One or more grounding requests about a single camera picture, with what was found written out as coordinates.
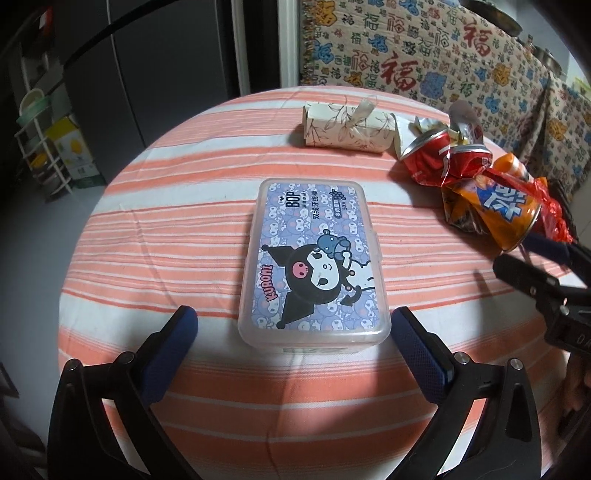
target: kuromi text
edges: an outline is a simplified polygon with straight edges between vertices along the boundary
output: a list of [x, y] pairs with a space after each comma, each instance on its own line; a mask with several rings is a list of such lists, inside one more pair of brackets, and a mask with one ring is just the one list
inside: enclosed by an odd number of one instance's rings
[[273, 286], [273, 265], [261, 266], [261, 288], [266, 301], [277, 298], [277, 292]]

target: transparent plastic lid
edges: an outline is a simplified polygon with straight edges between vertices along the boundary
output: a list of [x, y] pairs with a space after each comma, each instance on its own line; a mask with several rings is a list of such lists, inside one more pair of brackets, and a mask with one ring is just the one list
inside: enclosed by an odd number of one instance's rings
[[380, 262], [360, 185], [264, 181], [242, 283], [242, 338], [285, 352], [355, 351], [382, 342], [390, 315]]

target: patterned cloth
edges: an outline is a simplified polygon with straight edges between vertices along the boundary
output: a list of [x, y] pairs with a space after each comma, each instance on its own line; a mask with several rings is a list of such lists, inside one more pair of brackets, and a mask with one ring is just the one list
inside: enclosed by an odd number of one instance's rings
[[502, 30], [436, 0], [303, 2], [305, 85], [353, 85], [448, 111], [573, 193], [591, 165], [591, 105]]
[[[387, 153], [303, 146], [305, 102], [357, 105], [365, 95], [298, 87], [201, 113], [109, 185], [78, 241], [60, 299], [60, 365], [72, 357], [113, 361], [160, 330], [179, 305], [195, 308], [197, 339], [152, 409], [204, 479], [385, 478], [434, 411], [390, 338], [334, 356], [263, 355], [242, 341], [242, 269], [259, 185], [269, 177], [359, 182], [379, 237], [389, 308], [410, 306], [452, 351], [477, 361], [518, 356], [540, 412], [544, 466], [556, 451], [564, 357], [544, 342], [531, 301], [496, 280], [492, 240], [446, 225], [439, 191], [416, 185]], [[377, 98], [386, 111], [448, 120], [420, 102]], [[475, 404], [450, 465], [482, 406]], [[128, 452], [113, 404], [106, 409]]]

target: kuromi sticker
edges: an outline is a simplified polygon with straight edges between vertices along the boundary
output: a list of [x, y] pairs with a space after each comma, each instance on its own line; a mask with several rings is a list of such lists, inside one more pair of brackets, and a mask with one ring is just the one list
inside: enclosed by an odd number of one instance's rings
[[378, 328], [374, 271], [356, 189], [293, 181], [271, 186], [253, 324], [307, 335]]

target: table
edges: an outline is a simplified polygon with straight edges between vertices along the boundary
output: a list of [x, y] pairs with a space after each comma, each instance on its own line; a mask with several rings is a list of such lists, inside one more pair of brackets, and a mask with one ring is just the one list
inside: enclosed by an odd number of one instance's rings
[[[236, 320], [252, 212], [261, 181], [276, 176], [360, 182], [390, 308], [408, 305], [452, 351], [476, 361], [518, 356], [540, 413], [545, 468], [556, 453], [564, 355], [544, 343], [533, 302], [495, 279], [492, 241], [447, 226], [438, 190], [414, 184], [389, 154], [302, 146], [305, 101], [357, 105], [365, 96], [298, 87], [209, 109], [137, 157], [80, 236], [60, 299], [60, 366], [72, 357], [113, 361], [160, 330], [177, 306], [195, 308], [197, 339], [152, 409], [206, 479], [385, 478], [434, 411], [390, 339], [334, 356], [268, 356], [242, 342]], [[377, 97], [380, 108], [447, 121], [413, 100]], [[482, 406], [475, 404], [449, 465]], [[129, 451], [113, 404], [106, 409]]]

